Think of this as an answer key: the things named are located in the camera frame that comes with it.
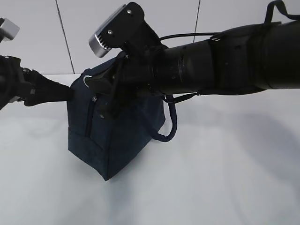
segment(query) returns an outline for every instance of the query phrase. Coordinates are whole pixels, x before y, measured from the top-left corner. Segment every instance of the tile grout line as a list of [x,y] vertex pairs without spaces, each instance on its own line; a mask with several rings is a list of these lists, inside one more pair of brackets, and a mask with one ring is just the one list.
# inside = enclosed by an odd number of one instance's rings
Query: tile grout line
[[201,2],[201,0],[199,0],[199,4],[198,4],[198,12],[197,12],[196,25],[195,25],[195,31],[194,31],[194,33],[196,33],[196,31],[197,31],[198,17],[199,17],[199,12],[200,12],[200,2]]
[[63,23],[62,23],[61,14],[60,14],[60,8],[59,8],[59,6],[58,6],[57,0],[55,0],[55,3],[56,3],[56,8],[57,8],[58,17],[59,17],[59,19],[60,19],[61,29],[62,29],[62,32],[63,32],[63,34],[64,34],[65,42],[66,42],[66,45],[67,45],[67,52],[68,52],[68,54],[69,54],[69,58],[70,58],[70,62],[71,62],[72,70],[73,70],[73,74],[75,74],[75,70],[74,70],[74,66],[73,66],[73,61],[72,61],[72,57],[71,57],[71,53],[70,53],[70,49],[69,49],[69,45],[68,45],[68,41],[67,41],[65,29],[64,29],[64,25],[63,25]]

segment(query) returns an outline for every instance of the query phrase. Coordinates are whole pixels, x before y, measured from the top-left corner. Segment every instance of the black cable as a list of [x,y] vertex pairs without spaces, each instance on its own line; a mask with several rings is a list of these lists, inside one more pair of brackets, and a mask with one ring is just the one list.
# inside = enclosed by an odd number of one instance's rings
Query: black cable
[[188,34],[173,34],[173,35],[168,35],[165,37],[161,37],[159,40],[163,41],[166,39],[171,39],[171,38],[180,38],[180,37],[191,37],[191,36],[214,36],[218,34],[217,32],[211,32],[211,33],[188,33]]

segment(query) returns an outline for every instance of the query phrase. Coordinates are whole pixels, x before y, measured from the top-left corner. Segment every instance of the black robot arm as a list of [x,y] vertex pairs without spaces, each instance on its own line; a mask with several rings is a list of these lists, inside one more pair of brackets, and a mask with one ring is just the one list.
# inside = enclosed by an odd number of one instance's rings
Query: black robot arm
[[[294,22],[272,22],[275,6]],[[13,31],[16,29],[4,35],[13,37]],[[175,48],[168,48],[161,42],[173,37],[210,34],[212,37],[208,40]],[[112,109],[112,105],[121,108],[138,97],[161,96],[167,100],[170,98],[166,96],[187,93],[173,100],[179,102],[195,95],[245,95],[267,89],[300,89],[300,16],[288,14],[282,0],[268,5],[262,24],[221,33],[163,38],[145,22],[143,9],[130,2],[104,22],[89,44],[98,57],[112,48],[123,50],[106,71],[84,77],[92,92],[110,96],[110,102],[100,110],[105,115],[117,115],[118,109]],[[8,61],[15,61],[16,66],[7,67]],[[37,72],[27,70],[29,75],[24,76],[20,63],[14,58],[2,58],[3,65],[6,70],[2,69],[0,74],[0,108],[15,96],[25,100],[25,105],[72,98],[71,89],[49,80],[41,79],[43,82],[33,84],[31,75]],[[13,75],[8,75],[9,68],[13,68],[10,70]],[[26,104],[37,88],[43,97]]]

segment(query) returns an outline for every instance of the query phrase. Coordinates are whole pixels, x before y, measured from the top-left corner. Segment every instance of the dark blue tote bag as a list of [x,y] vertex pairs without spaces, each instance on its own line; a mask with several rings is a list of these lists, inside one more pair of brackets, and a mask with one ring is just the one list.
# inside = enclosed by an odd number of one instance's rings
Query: dark blue tote bag
[[151,139],[171,140],[177,129],[175,104],[169,103],[172,130],[168,136],[158,133],[165,122],[160,97],[138,98],[122,109],[114,120],[103,119],[96,111],[106,103],[104,96],[93,94],[84,84],[85,75],[96,75],[111,66],[111,59],[93,69],[86,69],[73,82],[72,101],[67,102],[69,150],[109,180],[123,169]]

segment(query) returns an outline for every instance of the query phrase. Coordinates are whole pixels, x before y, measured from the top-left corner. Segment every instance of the black strap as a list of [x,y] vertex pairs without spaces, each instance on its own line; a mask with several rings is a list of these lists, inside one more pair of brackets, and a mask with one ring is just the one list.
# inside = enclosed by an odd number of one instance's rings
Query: black strap
[[199,93],[191,93],[191,94],[186,94],[186,95],[182,95],[176,98],[172,98],[172,99],[167,99],[165,96],[162,96],[162,99],[166,102],[166,103],[179,103],[179,102],[183,102],[185,100],[188,100],[196,95],[200,95]]
[[265,21],[264,21],[265,23],[271,23],[272,22],[273,12],[274,12],[275,6],[277,7],[278,11],[282,15],[285,15],[290,20],[300,20],[300,15],[291,15],[291,14],[287,13],[285,4],[282,0],[276,0],[276,1],[272,1],[268,4],[267,14],[266,14],[266,18],[265,18]]
[[[171,100],[171,99],[173,99],[173,96],[166,96],[166,98],[168,100]],[[168,136],[164,136],[164,135],[159,134],[157,132],[157,130],[153,128],[151,122],[145,116],[143,111],[138,109],[138,112],[137,112],[137,117],[138,117],[139,121],[144,125],[145,129],[150,134],[150,136],[154,140],[158,140],[160,142],[169,142],[170,140],[172,140],[174,138],[174,136],[176,134],[176,131],[177,131],[177,113],[176,113],[175,104],[174,103],[168,103],[168,106],[169,106],[170,116],[171,116],[171,121],[172,121],[172,129],[171,129],[171,132]]]

